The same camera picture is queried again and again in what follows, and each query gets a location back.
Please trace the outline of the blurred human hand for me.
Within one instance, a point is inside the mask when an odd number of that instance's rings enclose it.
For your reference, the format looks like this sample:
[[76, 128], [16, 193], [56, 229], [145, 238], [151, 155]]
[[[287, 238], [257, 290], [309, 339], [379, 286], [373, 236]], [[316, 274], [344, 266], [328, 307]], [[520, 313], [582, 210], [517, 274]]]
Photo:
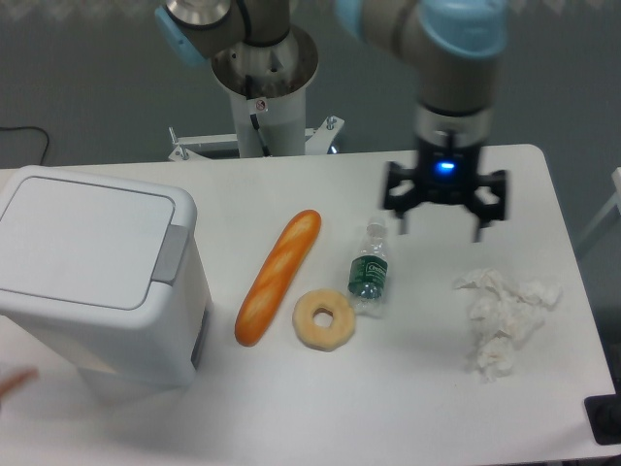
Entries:
[[5, 402], [12, 394], [39, 378], [40, 372], [35, 367], [14, 370], [1, 377], [1, 402]]

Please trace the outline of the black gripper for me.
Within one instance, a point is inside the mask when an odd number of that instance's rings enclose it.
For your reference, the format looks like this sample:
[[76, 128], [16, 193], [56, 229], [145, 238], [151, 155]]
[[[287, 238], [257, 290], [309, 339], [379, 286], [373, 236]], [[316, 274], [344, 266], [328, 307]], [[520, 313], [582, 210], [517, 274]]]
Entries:
[[463, 205], [476, 217], [473, 242], [483, 230], [507, 219], [507, 171], [478, 173], [479, 155], [491, 129], [491, 110], [451, 113], [418, 104], [415, 168], [390, 161], [385, 167], [381, 208], [408, 233], [408, 211], [431, 202]]

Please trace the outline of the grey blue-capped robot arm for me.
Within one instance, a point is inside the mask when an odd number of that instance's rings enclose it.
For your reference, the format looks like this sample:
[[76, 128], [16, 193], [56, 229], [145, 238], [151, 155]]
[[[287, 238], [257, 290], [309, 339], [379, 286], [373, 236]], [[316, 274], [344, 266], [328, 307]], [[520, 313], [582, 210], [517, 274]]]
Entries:
[[[482, 174], [507, 43], [503, 1], [337, 1], [352, 35], [414, 66], [420, 87], [412, 167], [390, 162], [381, 206], [397, 218], [424, 203], [460, 205], [479, 228], [507, 216], [508, 175]], [[286, 1], [164, 1], [155, 11], [180, 59], [209, 63], [228, 92], [242, 157], [308, 151], [306, 90], [318, 68], [311, 36]]]

